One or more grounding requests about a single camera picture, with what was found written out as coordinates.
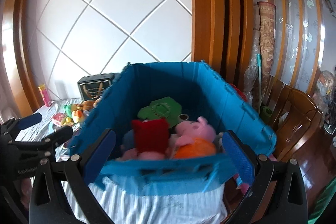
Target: diamond-patterned wall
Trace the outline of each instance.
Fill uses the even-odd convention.
[[[127,62],[191,57],[192,0],[28,0],[26,15],[36,85],[53,100],[80,97],[81,77]]]

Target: red fabric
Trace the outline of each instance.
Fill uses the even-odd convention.
[[[247,99],[246,99],[245,94],[242,93],[242,92],[240,91],[240,89],[238,89],[234,84],[230,84],[230,85],[237,91],[238,95],[239,95],[245,102],[247,102]]]
[[[147,122],[133,120],[132,128],[138,153],[150,151],[165,153],[169,140],[169,124],[165,119]]]

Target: teal handle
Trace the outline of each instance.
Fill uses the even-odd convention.
[[[261,67],[261,57],[260,54],[257,54],[258,67]]]

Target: rolled green mat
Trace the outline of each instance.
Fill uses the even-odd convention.
[[[262,119],[264,123],[268,124],[269,120],[271,119],[272,113],[273,112],[269,107],[263,106],[260,111],[260,119]]]

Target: green fabric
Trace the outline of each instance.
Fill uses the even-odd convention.
[[[138,112],[139,119],[157,120],[165,118],[169,128],[178,124],[177,117],[181,114],[182,107],[174,99],[165,97],[151,102],[147,107],[140,109]]]
[[[318,197],[314,212],[309,215],[308,224],[313,224],[319,219],[336,193],[336,178],[334,178]]]

